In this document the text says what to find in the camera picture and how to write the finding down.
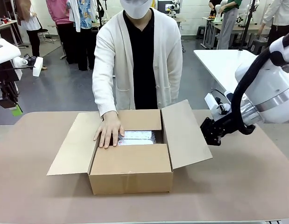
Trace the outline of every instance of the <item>floor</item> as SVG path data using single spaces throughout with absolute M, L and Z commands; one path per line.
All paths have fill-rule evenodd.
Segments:
M 53 40 L 54 40 L 54 42 L 46 42 L 46 41 L 41 42 L 41 44 L 40 44 L 40 57 L 44 57 L 47 54 L 51 53 L 52 51 L 54 51 L 60 47 L 60 41 L 57 39 L 53 39 Z M 25 54 L 32 55 L 30 43 L 25 44 L 25 45 L 28 45 L 29 47 L 28 48 L 20 48 L 21 56 L 24 56 Z
M 193 109 L 207 109 L 204 97 L 213 84 L 212 76 L 193 54 L 194 49 L 202 49 L 200 43 L 191 38 L 183 42 L 186 52 L 183 55 L 179 100 L 188 99 Z M 92 93 L 92 71 L 79 71 L 77 65 L 68 65 L 65 59 L 60 60 L 62 55 L 61 48 L 46 55 L 44 64 L 48 70 L 42 71 L 40 77 L 24 72 L 22 80 L 17 83 L 19 104 L 24 113 L 97 110 Z M 9 110 L 0 107 L 0 138 L 12 127 L 7 125 L 13 125 L 20 118 L 13 117 Z M 282 126 L 283 131 L 286 129 L 285 134 L 280 131 L 281 125 L 262 124 L 261 128 L 289 159 L 289 124 L 285 125 Z

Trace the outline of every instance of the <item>person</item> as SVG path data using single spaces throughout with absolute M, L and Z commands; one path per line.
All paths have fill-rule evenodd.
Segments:
M 210 12 L 211 16 L 216 16 L 217 12 L 216 12 L 215 6 L 220 5 L 220 3 L 221 3 L 221 0 L 210 0 L 209 7 L 211 8 L 211 12 Z
M 69 20 L 69 12 L 66 12 L 67 0 L 46 0 L 48 11 L 52 20 L 58 29 L 60 41 L 63 43 L 63 49 L 66 54 L 66 60 L 69 64 L 77 63 L 76 54 L 76 31 L 74 23 Z
M 94 139 L 117 145 L 124 127 L 117 110 L 160 109 L 177 100 L 182 75 L 181 34 L 174 19 L 153 8 L 152 0 L 120 0 L 123 11 L 97 35 L 92 90 L 104 118 Z M 116 76 L 116 102 L 113 98 Z
M 34 12 L 30 0 L 15 0 L 14 10 L 17 14 L 18 23 L 23 27 L 29 37 L 29 41 L 32 48 L 32 55 L 35 57 L 40 56 L 40 39 L 38 38 L 38 31 L 42 28 L 37 14 Z
M 219 13 L 224 12 L 222 28 L 220 31 L 220 39 L 218 49 L 228 49 L 230 35 L 232 33 L 234 23 L 237 19 L 238 9 L 242 0 L 228 0 L 226 5 L 223 5 Z
M 273 17 L 273 25 L 268 36 L 268 46 L 289 33 L 289 0 L 273 0 L 264 15 L 258 36 L 261 35 L 265 25 L 268 25 Z
M 95 34 L 92 32 L 92 21 L 96 20 L 96 0 L 67 0 L 67 10 L 70 11 L 70 21 L 75 22 L 78 47 L 78 67 L 87 71 L 94 67 Z

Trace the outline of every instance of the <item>green shirt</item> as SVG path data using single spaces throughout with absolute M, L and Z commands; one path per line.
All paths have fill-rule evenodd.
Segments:
M 229 10 L 231 10 L 232 8 L 239 8 L 240 7 L 240 5 L 241 5 L 241 3 L 242 3 L 242 0 L 228 0 L 227 1 L 227 4 L 228 3 L 231 3 L 231 2 L 235 2 L 235 3 L 237 3 L 236 5 L 234 5 L 234 6 L 231 6 L 231 7 L 226 7 L 225 9 L 224 9 L 224 12 L 226 13 L 226 12 L 228 12 Z

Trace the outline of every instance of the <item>green tape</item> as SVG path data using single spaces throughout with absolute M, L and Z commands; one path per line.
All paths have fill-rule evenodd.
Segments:
M 21 108 L 19 107 L 19 105 L 16 105 L 15 107 L 16 107 L 16 109 L 12 110 L 12 115 L 14 117 L 22 115 L 23 112 L 22 112 Z

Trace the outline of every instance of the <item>box flap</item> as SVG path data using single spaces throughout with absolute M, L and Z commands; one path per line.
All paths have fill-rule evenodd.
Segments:
M 162 130 L 160 110 L 124 110 L 118 117 L 126 131 Z
M 166 144 L 98 148 L 90 175 L 170 173 Z
M 96 148 L 93 137 L 101 122 L 99 112 L 79 113 L 47 175 L 88 173 Z
M 162 108 L 162 119 L 173 169 L 212 158 L 188 100 Z

